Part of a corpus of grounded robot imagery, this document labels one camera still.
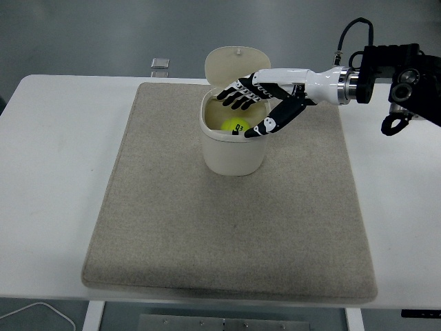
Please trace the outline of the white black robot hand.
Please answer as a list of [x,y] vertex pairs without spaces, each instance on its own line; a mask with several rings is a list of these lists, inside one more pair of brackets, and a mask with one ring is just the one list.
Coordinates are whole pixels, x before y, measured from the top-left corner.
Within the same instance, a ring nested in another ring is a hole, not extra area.
[[307,106],[322,101],[339,105],[341,71],[341,67],[320,73],[298,68],[262,69],[229,84],[216,98],[233,110],[247,110],[259,101],[279,100],[261,122],[245,131],[246,138],[264,136],[284,128]]

